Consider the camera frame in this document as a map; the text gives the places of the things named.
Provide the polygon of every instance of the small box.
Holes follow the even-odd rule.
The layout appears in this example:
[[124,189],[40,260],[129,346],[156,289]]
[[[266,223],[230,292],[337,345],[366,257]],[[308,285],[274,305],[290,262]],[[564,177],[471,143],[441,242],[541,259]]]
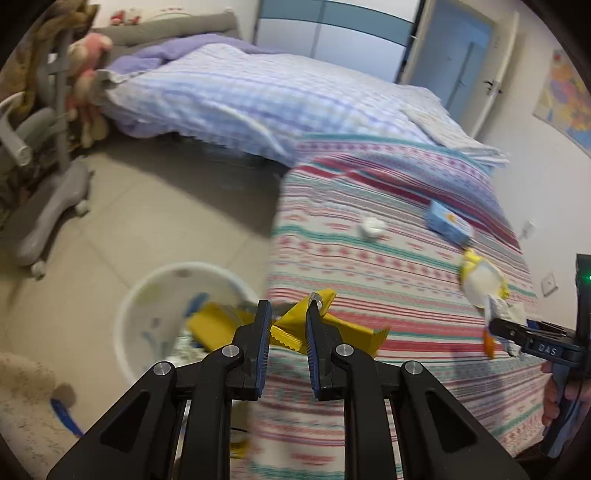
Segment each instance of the small box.
[[432,201],[425,218],[427,227],[442,234],[450,242],[468,247],[474,240],[474,228],[459,215]]

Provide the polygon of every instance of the bed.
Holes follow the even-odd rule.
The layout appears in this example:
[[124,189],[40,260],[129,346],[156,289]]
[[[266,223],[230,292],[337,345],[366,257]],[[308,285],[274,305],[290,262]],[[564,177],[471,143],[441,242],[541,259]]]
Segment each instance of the bed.
[[[462,252],[424,225],[431,199],[461,213],[477,231],[476,251],[505,274],[510,301],[539,319],[486,170],[457,151],[359,135],[313,135],[298,153],[275,218],[268,298],[297,301],[334,288],[332,313],[390,328],[380,361],[422,362],[512,455],[539,441],[547,380],[540,360],[511,358],[500,345],[494,360],[486,357],[482,314],[459,286]],[[359,232],[367,216],[386,222],[377,241]],[[314,399],[304,355],[271,348],[265,391],[250,414],[248,458],[234,464],[233,478],[343,478],[343,404]],[[393,427],[392,441],[400,478]]]
[[[116,45],[115,61],[99,71],[92,102],[133,137],[178,132],[292,167],[303,135],[369,134],[506,163],[470,139],[429,90],[240,42],[231,12],[98,31]],[[195,40],[212,33],[225,36]],[[186,48],[190,39],[198,46]],[[139,58],[161,63],[133,68]]]
[[[236,37],[235,18],[224,15],[215,28],[183,20],[182,33]],[[112,38],[123,47],[116,55],[183,36],[169,30],[155,40],[153,31],[129,41],[117,30],[121,37]],[[153,72],[123,79],[111,73],[98,99],[124,131],[177,131],[293,167],[275,218],[271,301],[334,288],[334,314],[390,328],[379,360],[422,362],[512,455],[539,441],[546,381],[539,360],[510,358],[500,346],[494,360],[486,357],[482,315],[459,286],[462,252],[423,220],[432,199],[462,214],[478,232],[476,251],[506,275],[511,300],[539,319],[527,266],[489,177],[506,159],[469,139],[432,93],[225,43]],[[387,225],[377,241],[359,233],[367,216]],[[304,355],[271,348],[249,431],[248,455],[232,462],[233,478],[343,478],[343,406],[314,400]],[[393,425],[392,441],[398,456]]]

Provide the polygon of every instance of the metal screw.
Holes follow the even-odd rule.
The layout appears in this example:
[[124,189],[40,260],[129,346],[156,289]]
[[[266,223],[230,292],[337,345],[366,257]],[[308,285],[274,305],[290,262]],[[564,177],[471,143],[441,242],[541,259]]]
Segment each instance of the metal screw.
[[349,355],[353,355],[353,347],[350,345],[347,345],[346,343],[341,343],[340,345],[337,345],[336,348],[336,352],[340,355],[340,356],[349,356]]
[[240,353],[240,349],[236,345],[226,345],[222,348],[223,356],[237,356]]
[[318,311],[321,311],[322,310],[322,297],[320,295],[318,295],[315,291],[310,293],[310,298],[308,299],[308,307],[310,306],[310,303],[312,303],[313,300],[315,300],[316,304],[318,305]]
[[406,365],[404,365],[404,368],[411,375],[418,375],[423,371],[423,366],[414,360],[407,362]]
[[152,370],[156,375],[163,376],[170,372],[170,364],[168,362],[158,362]]

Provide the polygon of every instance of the blue handle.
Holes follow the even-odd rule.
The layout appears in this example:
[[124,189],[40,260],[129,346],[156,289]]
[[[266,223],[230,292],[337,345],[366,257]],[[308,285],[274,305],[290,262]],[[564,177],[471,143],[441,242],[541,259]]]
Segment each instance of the blue handle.
[[70,430],[79,439],[82,438],[84,436],[84,432],[80,430],[78,425],[76,425],[76,422],[74,422],[72,417],[70,417],[70,413],[68,412],[67,408],[65,408],[64,404],[55,398],[52,398],[50,403],[51,408],[53,408],[53,411],[57,415],[57,418],[60,419],[63,426]]
[[556,458],[562,452],[581,408],[580,400],[574,402],[564,397],[564,389],[569,381],[569,372],[570,368],[565,365],[552,364],[552,379],[558,387],[557,399],[560,415],[553,420],[549,427],[544,429],[544,440],[540,445],[542,453],[550,458]]

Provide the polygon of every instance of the door handle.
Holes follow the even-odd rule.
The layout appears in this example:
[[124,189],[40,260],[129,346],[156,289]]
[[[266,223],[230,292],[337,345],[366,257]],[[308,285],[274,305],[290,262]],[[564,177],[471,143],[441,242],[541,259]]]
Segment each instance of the door handle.
[[498,86],[498,85],[499,85],[499,83],[498,83],[498,82],[496,82],[496,81],[495,81],[495,82],[491,82],[490,80],[483,80],[483,81],[482,81],[482,83],[486,83],[487,85],[490,85],[490,86],[488,87],[488,92],[489,92],[489,93],[491,92],[491,90],[493,89],[493,87],[495,87],[495,86]]

